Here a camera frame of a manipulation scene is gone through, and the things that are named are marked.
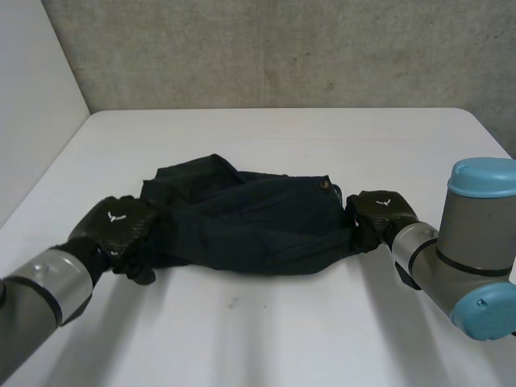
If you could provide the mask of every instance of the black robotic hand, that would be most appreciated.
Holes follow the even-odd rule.
[[[156,276],[137,250],[158,218],[158,211],[141,199],[105,198],[75,226],[64,246],[80,243],[83,249],[100,250],[104,270],[111,268],[139,285],[149,285]]]
[[[370,252],[381,243],[392,247],[396,234],[418,221],[409,203],[397,192],[362,191],[346,201],[347,216],[355,219],[355,248]]]

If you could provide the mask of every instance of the gray concrete wall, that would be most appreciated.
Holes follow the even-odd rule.
[[[512,0],[44,0],[92,113],[454,106],[516,156]]]

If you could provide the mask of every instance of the crumpled cloth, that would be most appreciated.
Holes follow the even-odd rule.
[[[164,214],[140,251],[154,268],[299,275],[358,252],[328,176],[241,172],[212,155],[158,169],[141,198]]]

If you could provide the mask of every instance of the white wall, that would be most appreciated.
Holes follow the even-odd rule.
[[[88,118],[39,0],[0,1],[0,226]]]

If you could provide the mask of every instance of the white logo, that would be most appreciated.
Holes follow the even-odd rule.
[[[378,204],[383,204],[384,206],[388,206],[390,203],[390,199],[387,202],[377,202]]]
[[[115,220],[122,220],[122,219],[125,219],[127,216],[126,215],[122,215],[122,216],[113,216],[111,214],[111,211],[108,211],[107,213],[107,217],[110,219],[111,222],[114,222]]]

